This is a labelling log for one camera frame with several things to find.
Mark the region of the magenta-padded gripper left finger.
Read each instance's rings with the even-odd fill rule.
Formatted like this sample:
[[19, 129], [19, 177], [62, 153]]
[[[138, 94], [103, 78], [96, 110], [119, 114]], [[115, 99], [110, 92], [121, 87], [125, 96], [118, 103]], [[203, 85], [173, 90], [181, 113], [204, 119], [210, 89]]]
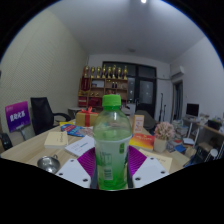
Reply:
[[97, 189], [95, 149], [88, 150], [78, 159], [69, 159], [56, 175], [83, 188]]

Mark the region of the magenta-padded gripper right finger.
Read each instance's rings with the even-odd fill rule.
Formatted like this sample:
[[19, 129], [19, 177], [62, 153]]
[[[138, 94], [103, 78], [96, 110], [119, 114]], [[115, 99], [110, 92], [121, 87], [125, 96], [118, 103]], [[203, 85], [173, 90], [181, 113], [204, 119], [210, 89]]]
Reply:
[[128, 187], [140, 188], [168, 176], [168, 171], [155, 157], [147, 157], [133, 146], [128, 155]]

